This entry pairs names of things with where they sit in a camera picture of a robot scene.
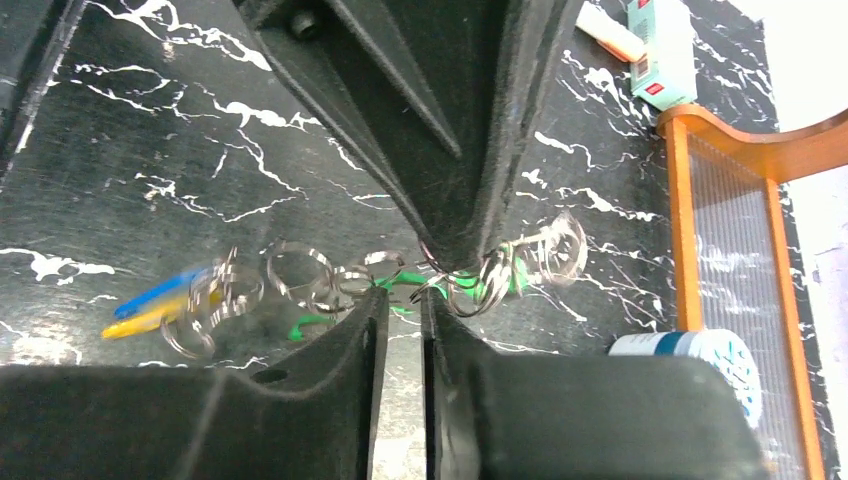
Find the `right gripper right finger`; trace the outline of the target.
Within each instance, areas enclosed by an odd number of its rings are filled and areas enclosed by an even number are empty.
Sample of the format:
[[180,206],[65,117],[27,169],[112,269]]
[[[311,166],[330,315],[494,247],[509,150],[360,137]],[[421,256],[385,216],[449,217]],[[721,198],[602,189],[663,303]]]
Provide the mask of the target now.
[[430,479],[765,479],[708,363],[500,353],[435,289],[421,301]]

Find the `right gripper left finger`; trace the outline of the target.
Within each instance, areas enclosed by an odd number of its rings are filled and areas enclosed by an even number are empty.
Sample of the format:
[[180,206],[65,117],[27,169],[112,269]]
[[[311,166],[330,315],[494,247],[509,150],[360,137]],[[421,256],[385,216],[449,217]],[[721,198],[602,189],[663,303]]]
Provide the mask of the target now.
[[339,324],[254,374],[7,366],[5,479],[367,479],[388,334],[373,288]]

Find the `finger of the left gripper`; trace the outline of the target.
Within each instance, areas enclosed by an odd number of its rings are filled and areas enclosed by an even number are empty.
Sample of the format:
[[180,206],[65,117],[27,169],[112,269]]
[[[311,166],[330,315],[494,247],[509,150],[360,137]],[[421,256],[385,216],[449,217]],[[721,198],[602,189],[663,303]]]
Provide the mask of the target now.
[[391,195],[433,258],[464,261],[462,136],[425,66],[428,1],[239,1],[274,74]]
[[500,240],[517,166],[541,115],[577,1],[391,1],[400,67],[373,134],[399,205],[432,260],[480,264]]

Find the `green key tag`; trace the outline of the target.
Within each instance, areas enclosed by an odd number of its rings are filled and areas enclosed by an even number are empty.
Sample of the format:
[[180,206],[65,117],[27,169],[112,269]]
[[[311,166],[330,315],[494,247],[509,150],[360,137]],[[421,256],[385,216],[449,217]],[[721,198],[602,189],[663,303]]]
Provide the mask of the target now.
[[[376,284],[389,292],[390,310],[400,315],[413,314],[418,311],[418,303],[410,301],[411,295],[429,280],[428,275],[418,272],[404,270],[393,279],[388,277],[377,277]],[[461,287],[455,287],[455,298],[459,294],[474,300],[479,295],[481,286],[473,286],[473,279],[460,279]]]
[[302,315],[289,329],[287,340],[291,342],[311,341],[323,335],[335,325],[331,317],[307,314]]
[[509,292],[522,294],[529,285],[529,274],[526,263],[520,257],[514,257],[511,263]]

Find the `yellow key tag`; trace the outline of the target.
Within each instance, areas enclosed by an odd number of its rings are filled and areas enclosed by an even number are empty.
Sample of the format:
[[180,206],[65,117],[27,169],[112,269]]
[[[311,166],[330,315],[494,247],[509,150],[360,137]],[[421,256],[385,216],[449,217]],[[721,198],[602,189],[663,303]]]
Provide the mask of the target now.
[[144,307],[140,313],[109,325],[100,333],[102,339],[119,339],[156,330],[163,318],[173,321],[188,306],[187,295],[174,295],[165,298],[150,307]]

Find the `blue key tag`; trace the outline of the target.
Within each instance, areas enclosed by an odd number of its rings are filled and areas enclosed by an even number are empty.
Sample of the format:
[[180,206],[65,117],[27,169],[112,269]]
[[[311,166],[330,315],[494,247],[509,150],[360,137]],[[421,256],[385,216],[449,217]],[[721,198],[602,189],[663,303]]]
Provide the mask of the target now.
[[198,277],[207,275],[211,270],[211,266],[202,266],[178,273],[118,306],[113,311],[113,317],[117,320],[129,319],[152,310],[172,297],[186,294]]

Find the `orange white tube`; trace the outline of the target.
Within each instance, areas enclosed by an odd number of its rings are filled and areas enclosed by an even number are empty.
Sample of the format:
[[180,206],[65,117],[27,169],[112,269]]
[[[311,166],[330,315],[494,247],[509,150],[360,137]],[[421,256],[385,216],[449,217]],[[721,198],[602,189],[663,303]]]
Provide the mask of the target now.
[[622,62],[638,62],[647,53],[645,43],[637,35],[590,2],[582,5],[576,27]]

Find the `white red small box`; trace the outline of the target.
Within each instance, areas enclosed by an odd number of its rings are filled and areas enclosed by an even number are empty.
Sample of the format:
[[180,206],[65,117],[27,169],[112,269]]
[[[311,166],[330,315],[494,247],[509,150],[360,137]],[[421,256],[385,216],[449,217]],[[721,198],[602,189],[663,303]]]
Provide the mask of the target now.
[[680,0],[637,0],[627,5],[628,29],[645,45],[630,69],[632,93],[665,111],[697,99],[695,31]]

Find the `orange wooden shelf rack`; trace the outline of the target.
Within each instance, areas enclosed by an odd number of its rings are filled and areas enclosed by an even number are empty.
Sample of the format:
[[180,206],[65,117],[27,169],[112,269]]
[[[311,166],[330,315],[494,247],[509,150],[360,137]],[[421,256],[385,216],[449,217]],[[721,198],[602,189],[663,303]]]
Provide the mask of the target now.
[[677,326],[734,388],[777,479],[826,475],[779,189],[847,162],[847,116],[748,133],[680,105],[668,154]]

